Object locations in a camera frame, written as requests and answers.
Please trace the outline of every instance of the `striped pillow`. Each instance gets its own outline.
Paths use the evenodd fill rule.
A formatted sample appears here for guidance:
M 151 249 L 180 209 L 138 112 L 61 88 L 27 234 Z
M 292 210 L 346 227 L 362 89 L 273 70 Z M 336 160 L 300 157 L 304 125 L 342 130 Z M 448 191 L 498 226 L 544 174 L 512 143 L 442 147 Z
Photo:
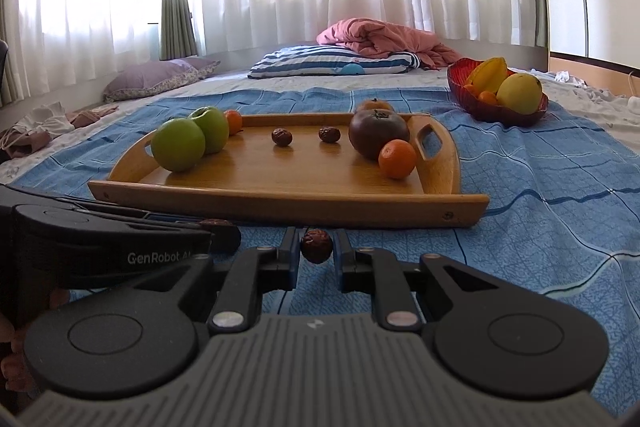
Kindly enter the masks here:
M 251 68 L 248 77 L 340 74 L 343 67 L 353 62 L 361 65 L 366 74 L 404 73 L 420 66 L 418 57 L 410 52 L 368 58 L 340 46 L 294 46 L 265 55 Z

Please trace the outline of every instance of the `green apple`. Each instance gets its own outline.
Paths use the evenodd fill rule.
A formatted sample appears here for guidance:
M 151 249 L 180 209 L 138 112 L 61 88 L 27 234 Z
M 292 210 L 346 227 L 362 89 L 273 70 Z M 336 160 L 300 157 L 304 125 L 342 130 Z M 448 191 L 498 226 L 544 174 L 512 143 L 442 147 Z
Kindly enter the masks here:
M 205 154 L 220 152 L 229 139 L 229 123 L 217 107 L 201 107 L 193 111 L 191 120 L 198 124 L 206 141 Z
M 151 139 L 151 154 L 158 165 L 171 172 L 190 169 L 204 155 L 204 133 L 190 118 L 164 122 Z

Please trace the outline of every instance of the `screw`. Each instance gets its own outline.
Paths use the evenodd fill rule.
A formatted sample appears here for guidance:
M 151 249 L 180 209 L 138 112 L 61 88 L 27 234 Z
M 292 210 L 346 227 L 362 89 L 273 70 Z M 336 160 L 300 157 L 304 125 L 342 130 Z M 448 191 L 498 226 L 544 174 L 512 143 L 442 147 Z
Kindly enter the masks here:
M 386 321 L 399 328 L 408 327 L 418 323 L 418 315 L 412 312 L 391 312 L 386 316 Z
M 235 328 L 244 322 L 244 317 L 238 312 L 220 312 L 213 315 L 211 322 L 219 328 Z

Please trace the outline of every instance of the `yellow pear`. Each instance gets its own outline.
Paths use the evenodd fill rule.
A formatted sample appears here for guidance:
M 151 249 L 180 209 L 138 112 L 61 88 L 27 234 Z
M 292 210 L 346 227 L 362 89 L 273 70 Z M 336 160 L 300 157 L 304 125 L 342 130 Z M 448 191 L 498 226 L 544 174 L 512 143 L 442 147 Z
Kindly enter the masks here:
M 508 73 L 504 58 L 489 58 L 471 71 L 466 83 L 476 86 L 479 92 L 489 91 L 495 94 Z
M 498 103 L 520 114 L 532 114 L 538 110 L 542 99 L 542 84 L 528 73 L 508 76 L 496 95 Z

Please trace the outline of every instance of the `person's hand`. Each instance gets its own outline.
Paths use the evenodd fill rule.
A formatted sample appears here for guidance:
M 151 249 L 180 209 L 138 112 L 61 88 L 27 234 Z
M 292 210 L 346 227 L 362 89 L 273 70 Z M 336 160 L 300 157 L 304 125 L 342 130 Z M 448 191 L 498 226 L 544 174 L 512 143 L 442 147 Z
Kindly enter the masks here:
M 53 290 L 49 295 L 49 308 L 55 310 L 69 302 L 68 290 Z M 36 383 L 24 362 L 24 337 L 29 325 L 14 331 L 12 324 L 0 314 L 0 342 L 11 342 L 12 353 L 0 361 L 0 371 L 6 379 L 4 387 L 16 393 L 28 393 L 36 389 Z

